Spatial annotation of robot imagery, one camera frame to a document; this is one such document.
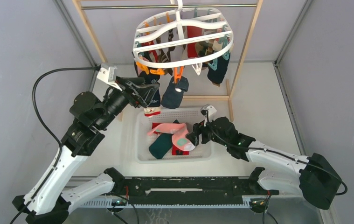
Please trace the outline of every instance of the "plastic basket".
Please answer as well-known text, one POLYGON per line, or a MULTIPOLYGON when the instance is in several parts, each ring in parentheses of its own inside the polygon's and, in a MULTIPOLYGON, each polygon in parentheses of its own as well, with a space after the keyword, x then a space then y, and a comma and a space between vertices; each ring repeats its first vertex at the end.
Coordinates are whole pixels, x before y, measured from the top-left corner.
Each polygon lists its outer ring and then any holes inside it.
POLYGON ((187 123, 189 131, 193 124, 204 120, 200 108, 178 108, 174 110, 162 109, 161 114, 145 117, 144 112, 137 115, 135 124, 134 148, 136 159, 139 163, 169 163, 209 160, 214 151, 214 143, 208 142, 205 145, 198 145, 189 155, 172 155, 171 149, 166 155, 158 160, 149 152, 149 146, 156 140, 157 136, 148 136, 147 132, 152 129, 152 123, 173 123, 178 120, 180 123, 187 123))

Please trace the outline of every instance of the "white table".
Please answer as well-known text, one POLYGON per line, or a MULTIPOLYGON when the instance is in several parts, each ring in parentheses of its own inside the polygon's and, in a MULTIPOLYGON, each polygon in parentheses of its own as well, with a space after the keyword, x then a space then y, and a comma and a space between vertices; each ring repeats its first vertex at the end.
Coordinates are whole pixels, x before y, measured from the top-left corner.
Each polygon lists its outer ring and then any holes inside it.
MULTIPOLYGON (((237 64, 231 63, 227 77, 233 77, 237 64)), ((118 67, 121 77, 134 77, 133 65, 118 67)), ((207 72, 197 76, 193 70, 184 73, 189 80, 187 94, 226 95, 226 88, 213 86, 207 72)), ((170 76, 160 79, 163 92, 170 76)), ((103 98, 107 85, 97 81, 93 92, 103 98)), ((227 101, 184 101, 183 107, 202 107, 212 104, 217 117, 229 116, 227 101)), ((266 145, 293 154, 300 154, 286 110, 282 93, 272 63, 245 63, 236 94, 233 98, 236 129, 260 140, 266 145)), ((105 138, 93 155, 74 176, 97 176, 106 168, 115 167, 124 176, 248 176, 255 164, 237 160, 226 152, 226 147, 216 145, 215 154, 208 161, 140 164, 132 148, 134 121, 142 109, 127 106, 122 122, 114 120, 104 132, 105 138)))

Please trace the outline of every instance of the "pink fabric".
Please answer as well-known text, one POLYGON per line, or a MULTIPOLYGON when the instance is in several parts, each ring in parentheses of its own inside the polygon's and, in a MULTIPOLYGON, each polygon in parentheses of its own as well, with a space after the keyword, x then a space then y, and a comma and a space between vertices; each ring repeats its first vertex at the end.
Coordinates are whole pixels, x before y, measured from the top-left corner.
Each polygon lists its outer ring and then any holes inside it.
POLYGON ((189 132, 186 124, 160 124, 147 134, 155 132, 173 134, 172 142, 179 150, 192 151, 195 146, 185 137, 189 132))

